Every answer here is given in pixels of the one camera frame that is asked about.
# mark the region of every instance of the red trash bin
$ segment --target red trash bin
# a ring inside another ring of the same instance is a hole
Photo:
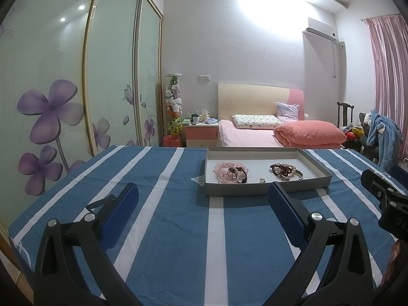
[[[181,147],[181,137],[180,136],[166,136],[163,137],[164,147]]]

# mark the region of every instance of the cup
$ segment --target cup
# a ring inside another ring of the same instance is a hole
[[[200,116],[193,116],[193,125],[200,123]]]

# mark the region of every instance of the air conditioner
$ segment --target air conditioner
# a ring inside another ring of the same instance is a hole
[[[313,18],[309,17],[308,19],[309,24],[308,27],[306,28],[306,32],[317,34],[318,36],[321,36],[332,42],[338,42],[337,32],[334,28],[325,23],[319,22]]]

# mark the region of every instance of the plush toy tower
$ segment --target plush toy tower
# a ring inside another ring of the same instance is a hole
[[[172,135],[179,135],[181,133],[181,114],[182,114],[182,100],[179,79],[181,74],[171,73],[166,77],[170,77],[170,87],[166,87],[166,114],[169,122],[168,130]]]

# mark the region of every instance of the patterned pillow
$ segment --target patterned pillow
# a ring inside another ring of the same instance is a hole
[[[276,116],[284,123],[296,122],[299,116],[299,105],[276,103]]]
[[[273,115],[234,115],[232,116],[237,129],[266,129],[273,130],[283,124]]]

